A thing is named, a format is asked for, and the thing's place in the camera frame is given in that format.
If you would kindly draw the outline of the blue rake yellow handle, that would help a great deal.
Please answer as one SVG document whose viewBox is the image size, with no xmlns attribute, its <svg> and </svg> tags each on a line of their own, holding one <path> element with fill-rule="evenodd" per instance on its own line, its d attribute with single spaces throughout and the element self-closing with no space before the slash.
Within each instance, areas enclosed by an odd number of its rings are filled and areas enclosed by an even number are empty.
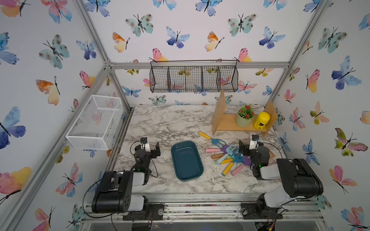
<svg viewBox="0 0 370 231">
<path fill-rule="evenodd" d="M 226 143 L 225 141 L 223 141 L 223 140 L 221 140 L 221 139 L 213 139 L 213 138 L 211 138 L 210 136 L 206 135 L 205 133 L 203 133 L 203 132 L 201 132 L 201 131 L 199 131 L 199 132 L 198 132 L 198 134 L 199 134 L 200 136 L 202 136 L 202 137 L 204 137 L 204 138 L 206 138 L 206 139 L 210 140 L 210 141 L 213 143 L 213 145 L 216 145 L 217 147 L 222 148 L 222 147 L 224 147 L 225 145 L 227 145 L 227 143 Z"/>
</svg>

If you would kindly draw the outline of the teal plastic storage box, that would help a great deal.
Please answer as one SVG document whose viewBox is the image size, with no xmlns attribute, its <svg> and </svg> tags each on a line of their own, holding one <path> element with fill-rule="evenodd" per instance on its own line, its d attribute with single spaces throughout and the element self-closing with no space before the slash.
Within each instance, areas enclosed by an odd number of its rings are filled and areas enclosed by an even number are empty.
<svg viewBox="0 0 370 231">
<path fill-rule="evenodd" d="M 171 148 L 176 177 L 182 182 L 199 178 L 204 167 L 196 144 L 192 141 L 176 143 Z"/>
</svg>

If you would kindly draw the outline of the light blue fork white handle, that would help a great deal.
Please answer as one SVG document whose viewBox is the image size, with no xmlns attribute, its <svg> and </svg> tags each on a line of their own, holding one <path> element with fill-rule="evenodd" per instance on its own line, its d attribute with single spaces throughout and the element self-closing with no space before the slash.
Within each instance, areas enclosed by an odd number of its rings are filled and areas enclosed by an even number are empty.
<svg viewBox="0 0 370 231">
<path fill-rule="evenodd" d="M 227 159 L 228 156 L 231 156 L 233 153 L 237 152 L 238 149 L 239 148 L 235 145 L 231 145 L 231 146 L 227 147 L 226 150 L 225 150 L 226 153 L 217 160 L 216 164 L 220 165 L 225 159 Z"/>
</svg>

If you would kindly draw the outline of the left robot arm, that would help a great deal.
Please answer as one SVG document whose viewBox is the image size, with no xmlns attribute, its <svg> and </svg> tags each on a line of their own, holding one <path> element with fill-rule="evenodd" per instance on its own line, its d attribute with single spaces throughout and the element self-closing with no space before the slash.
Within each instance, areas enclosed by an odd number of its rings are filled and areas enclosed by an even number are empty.
<svg viewBox="0 0 370 231">
<path fill-rule="evenodd" d="M 133 188 L 148 183 L 152 171 L 149 166 L 161 155 L 160 144 L 151 149 L 149 143 L 141 142 L 135 147 L 135 164 L 130 170 L 107 171 L 100 180 L 91 202 L 92 212 L 126 213 L 144 211 L 147 199 L 143 195 L 132 195 Z"/>
</svg>

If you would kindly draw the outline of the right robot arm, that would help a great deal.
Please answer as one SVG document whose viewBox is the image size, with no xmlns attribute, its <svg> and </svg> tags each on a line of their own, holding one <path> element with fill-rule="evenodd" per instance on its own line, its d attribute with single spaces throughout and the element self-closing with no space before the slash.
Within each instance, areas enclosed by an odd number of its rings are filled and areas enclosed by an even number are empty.
<svg viewBox="0 0 370 231">
<path fill-rule="evenodd" d="M 281 180 L 276 189 L 263 193 L 256 203 L 261 209 L 277 209 L 296 199 L 322 195 L 324 187 L 304 159 L 278 158 L 269 165 L 270 150 L 259 141 L 244 144 L 239 141 L 239 153 L 248 159 L 253 176 L 258 180 Z"/>
</svg>

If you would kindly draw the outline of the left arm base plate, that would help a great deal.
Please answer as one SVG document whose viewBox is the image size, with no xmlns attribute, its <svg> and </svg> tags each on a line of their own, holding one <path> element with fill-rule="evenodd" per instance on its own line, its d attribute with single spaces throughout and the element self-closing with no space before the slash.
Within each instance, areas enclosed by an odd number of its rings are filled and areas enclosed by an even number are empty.
<svg viewBox="0 0 370 231">
<path fill-rule="evenodd" d="M 141 211 L 132 211 L 123 216 L 124 221 L 157 221 L 162 220 L 164 215 L 163 204 L 144 204 Z"/>
</svg>

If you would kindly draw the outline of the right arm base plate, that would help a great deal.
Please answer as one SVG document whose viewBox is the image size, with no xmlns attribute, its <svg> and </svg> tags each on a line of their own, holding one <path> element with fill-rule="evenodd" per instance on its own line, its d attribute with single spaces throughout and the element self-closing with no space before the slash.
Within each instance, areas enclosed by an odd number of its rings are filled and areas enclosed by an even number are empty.
<svg viewBox="0 0 370 231">
<path fill-rule="evenodd" d="M 241 204 L 241 214 L 244 220 L 283 219 L 283 215 L 278 212 L 278 208 L 269 208 L 257 203 Z"/>
</svg>

